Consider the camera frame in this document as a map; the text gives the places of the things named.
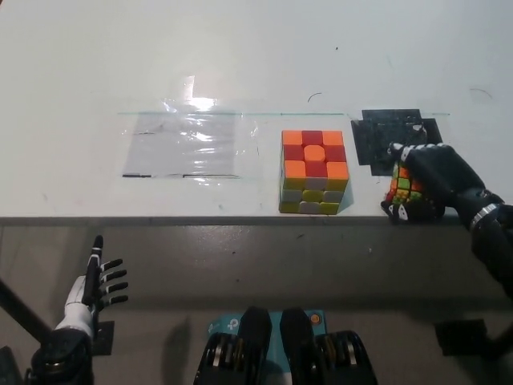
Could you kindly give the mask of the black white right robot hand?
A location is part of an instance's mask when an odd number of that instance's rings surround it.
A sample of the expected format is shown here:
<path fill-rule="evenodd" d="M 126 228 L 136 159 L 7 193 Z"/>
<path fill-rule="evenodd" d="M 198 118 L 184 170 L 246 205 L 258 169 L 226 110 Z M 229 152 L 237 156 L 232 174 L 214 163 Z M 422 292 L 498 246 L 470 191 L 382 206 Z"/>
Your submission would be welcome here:
<path fill-rule="evenodd" d="M 404 193 L 396 187 L 382 202 L 395 224 L 435 221 L 453 208 L 467 227 L 492 203 L 481 178 L 450 145 L 392 143 L 390 154 L 395 171 L 405 171 L 410 183 Z"/>

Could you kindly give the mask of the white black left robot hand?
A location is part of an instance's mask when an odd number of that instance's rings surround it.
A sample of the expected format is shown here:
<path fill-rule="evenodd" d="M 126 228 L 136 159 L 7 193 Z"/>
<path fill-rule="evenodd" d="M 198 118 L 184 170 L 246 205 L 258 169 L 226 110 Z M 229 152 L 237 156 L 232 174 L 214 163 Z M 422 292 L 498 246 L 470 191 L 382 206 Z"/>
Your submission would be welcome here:
<path fill-rule="evenodd" d="M 99 313 L 106 307 L 128 300 L 120 291 L 128 288 L 127 282 L 119 282 L 127 275 L 119 269 L 122 259 L 103 262 L 103 237 L 95 237 L 86 273 L 76 278 L 64 306 L 64 318 L 56 330 L 73 329 L 85 333 L 91 340 L 99 330 Z"/>

